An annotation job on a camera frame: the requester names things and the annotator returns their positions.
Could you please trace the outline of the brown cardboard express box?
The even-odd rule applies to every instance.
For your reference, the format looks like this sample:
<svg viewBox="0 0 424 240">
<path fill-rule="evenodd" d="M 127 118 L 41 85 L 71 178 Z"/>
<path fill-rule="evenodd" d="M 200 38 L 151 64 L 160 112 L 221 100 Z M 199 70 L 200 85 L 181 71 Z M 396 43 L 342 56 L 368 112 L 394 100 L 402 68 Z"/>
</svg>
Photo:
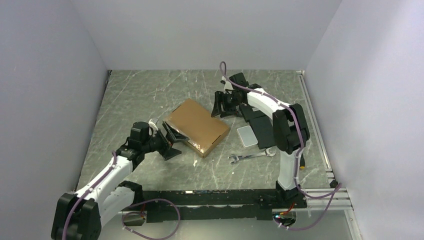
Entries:
<svg viewBox="0 0 424 240">
<path fill-rule="evenodd" d="M 164 121 L 189 140 L 186 144 L 201 158 L 206 158 L 228 135 L 230 127 L 195 100 L 188 98 Z"/>
</svg>

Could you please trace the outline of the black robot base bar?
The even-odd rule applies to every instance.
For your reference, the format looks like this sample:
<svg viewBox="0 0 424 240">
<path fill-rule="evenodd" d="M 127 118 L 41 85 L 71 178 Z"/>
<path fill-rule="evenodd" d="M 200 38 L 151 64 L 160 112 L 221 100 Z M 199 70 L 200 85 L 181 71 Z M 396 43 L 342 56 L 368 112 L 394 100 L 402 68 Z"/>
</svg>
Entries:
<svg viewBox="0 0 424 240">
<path fill-rule="evenodd" d="M 148 223 L 176 220 L 256 219 L 270 221 L 273 213 L 305 209 L 300 193 L 277 189 L 145 190 L 137 193 L 133 210 L 145 210 Z"/>
</svg>

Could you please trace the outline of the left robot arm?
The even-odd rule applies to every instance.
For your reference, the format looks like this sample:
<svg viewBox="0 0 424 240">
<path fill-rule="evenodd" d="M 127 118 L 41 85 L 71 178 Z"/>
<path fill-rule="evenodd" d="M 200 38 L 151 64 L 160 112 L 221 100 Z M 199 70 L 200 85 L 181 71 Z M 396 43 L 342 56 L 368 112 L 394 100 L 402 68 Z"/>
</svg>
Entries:
<svg viewBox="0 0 424 240">
<path fill-rule="evenodd" d="M 144 203 L 142 185 L 127 181 L 145 155 L 158 152 L 167 161 L 182 152 L 173 144 L 189 137 L 166 122 L 166 133 L 157 127 L 157 119 L 133 123 L 130 135 L 105 168 L 74 193 L 64 193 L 57 201 L 51 229 L 53 240 L 96 240 L 102 228 L 121 210 L 139 209 Z"/>
</svg>

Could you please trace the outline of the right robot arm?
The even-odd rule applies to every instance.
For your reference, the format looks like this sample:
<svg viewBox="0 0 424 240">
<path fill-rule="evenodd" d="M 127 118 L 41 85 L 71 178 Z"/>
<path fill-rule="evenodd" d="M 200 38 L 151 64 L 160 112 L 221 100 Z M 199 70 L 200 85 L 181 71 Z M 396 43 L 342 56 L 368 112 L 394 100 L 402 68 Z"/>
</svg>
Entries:
<svg viewBox="0 0 424 240">
<path fill-rule="evenodd" d="M 300 193 L 299 163 L 310 131 L 304 110 L 299 104 L 285 103 L 267 93 L 257 84 L 249 84 L 243 73 L 227 76 L 222 70 L 223 91 L 214 93 L 211 117 L 237 114 L 237 107 L 246 104 L 264 113 L 272 121 L 272 136 L 280 155 L 280 170 L 275 194 L 276 203 L 289 207 Z"/>
</svg>

